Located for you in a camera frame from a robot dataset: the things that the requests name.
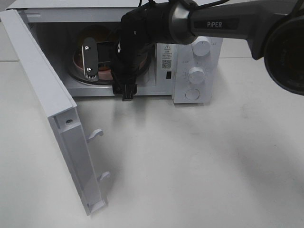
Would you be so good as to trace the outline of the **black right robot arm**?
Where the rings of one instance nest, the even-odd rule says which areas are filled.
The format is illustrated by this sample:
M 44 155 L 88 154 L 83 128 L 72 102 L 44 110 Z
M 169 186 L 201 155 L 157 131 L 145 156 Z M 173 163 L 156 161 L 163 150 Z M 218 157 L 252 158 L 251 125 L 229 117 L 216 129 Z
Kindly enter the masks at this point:
M 156 43 L 187 45 L 199 36 L 246 40 L 284 90 L 304 93 L 304 3 L 301 0 L 151 0 L 121 18 L 111 58 L 112 90 L 123 100 L 137 93 L 139 67 Z

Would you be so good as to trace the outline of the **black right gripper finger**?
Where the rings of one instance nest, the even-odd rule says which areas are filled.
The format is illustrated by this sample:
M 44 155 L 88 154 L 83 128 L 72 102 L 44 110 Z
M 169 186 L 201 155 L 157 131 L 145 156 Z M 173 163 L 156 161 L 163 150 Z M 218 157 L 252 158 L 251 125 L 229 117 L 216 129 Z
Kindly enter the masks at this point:
M 133 100 L 134 95 L 137 93 L 136 80 L 127 80 L 120 82 L 115 80 L 113 83 L 113 94 L 120 96 L 122 101 Z

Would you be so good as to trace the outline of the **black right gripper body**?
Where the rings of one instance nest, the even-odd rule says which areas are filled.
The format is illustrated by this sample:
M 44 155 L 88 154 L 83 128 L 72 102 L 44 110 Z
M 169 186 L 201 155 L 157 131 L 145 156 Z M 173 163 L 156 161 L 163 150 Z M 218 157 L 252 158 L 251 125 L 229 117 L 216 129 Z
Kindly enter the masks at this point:
M 143 60 L 143 45 L 136 42 L 97 43 L 98 61 L 111 69 L 118 83 L 135 83 Z

